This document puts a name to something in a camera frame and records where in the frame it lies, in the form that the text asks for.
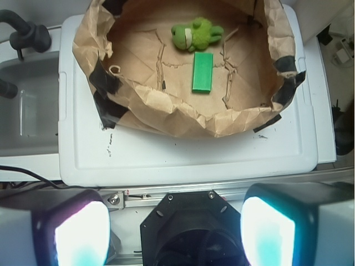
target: crumpled paper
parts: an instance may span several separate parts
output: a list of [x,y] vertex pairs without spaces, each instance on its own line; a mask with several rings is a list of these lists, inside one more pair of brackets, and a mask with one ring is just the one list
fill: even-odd
[[[120,80],[107,97],[127,107],[118,125],[174,137],[223,137],[255,129],[283,110],[272,97],[284,78],[274,62],[295,56],[295,41],[278,0],[128,0],[119,18],[93,0],[73,53],[89,81],[97,61]],[[209,95],[191,92],[194,54],[171,41],[174,24],[206,17],[220,25]]]

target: black tape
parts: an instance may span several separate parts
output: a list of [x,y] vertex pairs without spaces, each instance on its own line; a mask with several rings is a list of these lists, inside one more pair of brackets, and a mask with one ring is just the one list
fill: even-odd
[[275,116],[273,119],[269,120],[268,122],[266,122],[265,124],[263,124],[262,126],[259,126],[255,129],[253,129],[254,133],[257,133],[258,131],[268,127],[268,126],[271,126],[273,124],[275,124],[276,122],[278,122],[280,119],[281,119],[281,115],[277,115]]
[[107,98],[107,93],[115,94],[122,86],[122,82],[118,78],[110,75],[104,69],[99,58],[89,80],[104,99]]
[[122,14],[122,7],[127,0],[106,0],[102,6],[114,16]]
[[[287,108],[290,105],[290,103],[292,102],[292,99],[295,95],[297,87],[299,85],[301,85],[302,82],[304,82],[305,78],[306,78],[306,72],[303,71],[301,73],[298,73],[293,78],[285,79],[283,86],[273,96],[272,101],[282,104],[283,109]],[[281,118],[282,118],[281,115],[275,116],[273,119],[269,120],[264,125],[259,126],[256,129],[254,129],[254,132],[257,133],[258,131],[278,122]]]
[[98,91],[94,93],[94,101],[105,128],[114,129],[117,122],[128,111],[128,108],[116,104],[108,98],[104,99]]
[[279,72],[297,71],[295,65],[295,57],[291,55],[281,57],[275,61],[273,65]]
[[306,78],[306,72],[298,73],[295,77],[284,79],[283,86],[280,90],[272,97],[272,101],[282,104],[286,108],[291,103],[297,87],[304,82]]

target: white surface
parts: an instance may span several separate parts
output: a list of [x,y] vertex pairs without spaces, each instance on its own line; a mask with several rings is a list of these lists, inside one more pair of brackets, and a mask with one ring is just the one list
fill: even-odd
[[318,163],[335,162],[337,153],[331,101],[326,71],[317,37],[305,44],[307,79],[310,85],[312,105],[315,112]]
[[[305,70],[297,18],[285,6],[296,36],[296,65]],[[221,139],[183,140],[122,126],[102,130],[85,75],[72,54],[82,16],[63,23],[59,56],[60,174],[68,185],[134,186],[235,180],[308,172],[318,162],[308,83],[297,89],[282,119]]]
[[354,199],[319,207],[315,266],[353,265]]
[[0,207],[0,264],[37,265],[30,211]]
[[[46,52],[59,51],[60,29],[49,31],[52,37],[52,46]],[[35,53],[33,49],[23,49],[23,56]],[[11,48],[9,42],[0,43],[0,63],[17,58],[17,52]],[[49,180],[59,180],[59,155],[33,155],[33,156],[12,156],[0,157],[0,165],[15,166],[31,170]],[[23,173],[0,171],[0,181],[34,181],[36,179]]]

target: black cable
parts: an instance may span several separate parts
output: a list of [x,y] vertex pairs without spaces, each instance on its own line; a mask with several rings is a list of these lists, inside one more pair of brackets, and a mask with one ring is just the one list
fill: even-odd
[[25,181],[25,182],[20,182],[19,184],[12,186],[12,188],[20,188],[20,187],[23,187],[24,185],[26,185],[26,183],[27,183],[26,181]]
[[83,186],[66,186],[66,187],[59,187],[57,186],[55,183],[53,183],[52,181],[30,171],[30,170],[27,170],[27,169],[23,169],[23,168],[20,168],[20,167],[13,167],[13,166],[5,166],[5,165],[0,165],[0,170],[3,170],[3,171],[12,171],[12,172],[19,172],[19,173],[24,173],[26,175],[29,175],[29,176],[32,176],[48,185],[50,185],[51,187],[57,189],[57,190],[67,190],[67,189],[70,189],[70,188],[85,188],[85,189],[88,189],[88,188],[94,188],[94,189],[100,189],[99,187],[83,187]]

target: paper bag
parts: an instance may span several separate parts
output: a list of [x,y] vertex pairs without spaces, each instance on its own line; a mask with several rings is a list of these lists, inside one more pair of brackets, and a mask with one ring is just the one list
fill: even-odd
[[[191,92],[194,54],[171,27],[205,17],[224,28],[211,93]],[[93,0],[73,53],[104,127],[174,137],[223,137],[271,124],[305,79],[279,0]]]

